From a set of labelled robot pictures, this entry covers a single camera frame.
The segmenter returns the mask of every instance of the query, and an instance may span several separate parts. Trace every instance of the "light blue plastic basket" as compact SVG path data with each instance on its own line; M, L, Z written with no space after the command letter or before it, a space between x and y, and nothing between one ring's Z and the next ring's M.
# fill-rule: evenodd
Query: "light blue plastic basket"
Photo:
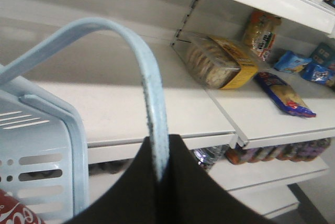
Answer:
M46 221L67 220L88 206L85 132L71 105L20 75L97 30L119 33L135 53L158 180L169 158L161 78L147 44L132 30L106 19L84 18L68 24L9 65L0 65L0 188ZM51 177L30 175L49 170L55 170Z

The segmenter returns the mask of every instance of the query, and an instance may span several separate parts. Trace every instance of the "plastic food container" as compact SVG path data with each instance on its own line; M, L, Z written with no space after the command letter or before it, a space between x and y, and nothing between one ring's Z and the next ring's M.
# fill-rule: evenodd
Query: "plastic food container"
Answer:
M225 38L188 34L183 60L191 76L215 89L239 88L254 77L260 62L245 45Z

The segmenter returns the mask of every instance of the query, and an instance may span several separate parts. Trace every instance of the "red can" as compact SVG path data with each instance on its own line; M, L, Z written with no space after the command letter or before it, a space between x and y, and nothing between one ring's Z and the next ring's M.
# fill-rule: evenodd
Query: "red can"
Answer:
M46 224L33 211L0 189L0 224Z

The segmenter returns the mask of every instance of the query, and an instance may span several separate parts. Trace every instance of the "floor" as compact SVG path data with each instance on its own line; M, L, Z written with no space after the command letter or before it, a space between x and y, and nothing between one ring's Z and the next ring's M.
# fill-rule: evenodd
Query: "floor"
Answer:
M300 201L300 205L297 210L273 218L273 221L277 224L328 224L297 184L288 187Z

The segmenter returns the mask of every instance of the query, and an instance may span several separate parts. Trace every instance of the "basket ventilation slot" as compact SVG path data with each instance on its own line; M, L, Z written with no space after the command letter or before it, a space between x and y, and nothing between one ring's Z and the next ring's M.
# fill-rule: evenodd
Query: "basket ventilation slot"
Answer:
M42 120L32 114L25 114L22 111L10 111L0 114L0 127L4 130L11 130L22 127L29 127L48 123L49 120Z

